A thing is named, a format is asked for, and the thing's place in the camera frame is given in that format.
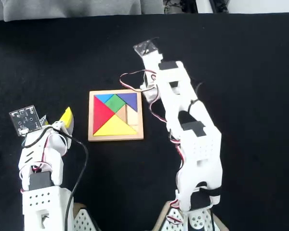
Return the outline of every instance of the blue triangle piece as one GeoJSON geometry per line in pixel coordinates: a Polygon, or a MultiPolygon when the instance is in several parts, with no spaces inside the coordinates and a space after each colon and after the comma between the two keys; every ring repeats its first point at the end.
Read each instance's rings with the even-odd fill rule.
{"type": "Polygon", "coordinates": [[[137,111],[137,93],[117,94],[128,106],[137,111]]]}
{"type": "Polygon", "coordinates": [[[105,103],[107,100],[109,100],[114,94],[102,94],[102,95],[94,95],[96,98],[98,98],[100,101],[105,103]]]}

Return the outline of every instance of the yellow triangle piece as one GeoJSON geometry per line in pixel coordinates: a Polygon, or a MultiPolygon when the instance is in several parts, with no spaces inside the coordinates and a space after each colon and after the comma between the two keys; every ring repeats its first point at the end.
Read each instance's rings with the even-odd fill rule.
{"type": "Polygon", "coordinates": [[[137,132],[123,122],[117,115],[113,115],[93,136],[135,135],[137,132]]]}

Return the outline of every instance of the wooden frame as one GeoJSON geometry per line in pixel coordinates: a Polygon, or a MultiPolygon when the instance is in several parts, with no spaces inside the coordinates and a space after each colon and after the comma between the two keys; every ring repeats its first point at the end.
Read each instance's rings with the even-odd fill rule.
{"type": "Polygon", "coordinates": [[[89,124],[88,124],[88,141],[122,141],[122,140],[142,140],[144,138],[143,110],[141,93],[133,90],[97,90],[90,91],[89,94],[89,124]],[[138,113],[138,132],[135,135],[113,135],[113,136],[93,136],[93,110],[94,96],[97,94],[121,94],[137,93],[137,113],[138,113]]]}

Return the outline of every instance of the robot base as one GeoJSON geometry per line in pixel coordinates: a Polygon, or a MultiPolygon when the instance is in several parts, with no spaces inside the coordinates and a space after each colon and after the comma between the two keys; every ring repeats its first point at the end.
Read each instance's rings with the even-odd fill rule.
{"type": "MultiPolygon", "coordinates": [[[[212,231],[212,220],[208,210],[196,210],[190,212],[189,224],[173,224],[166,219],[166,216],[171,216],[175,219],[183,221],[183,217],[178,209],[170,207],[170,202],[167,202],[153,228],[152,231],[212,231]]],[[[222,222],[214,216],[215,231],[229,231],[222,222]]]]}

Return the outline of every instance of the circuit board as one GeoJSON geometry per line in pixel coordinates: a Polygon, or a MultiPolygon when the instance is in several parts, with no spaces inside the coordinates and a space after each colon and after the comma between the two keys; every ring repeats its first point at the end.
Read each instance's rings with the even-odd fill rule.
{"type": "Polygon", "coordinates": [[[33,105],[10,112],[9,114],[19,136],[42,129],[37,111],[33,105]]]}

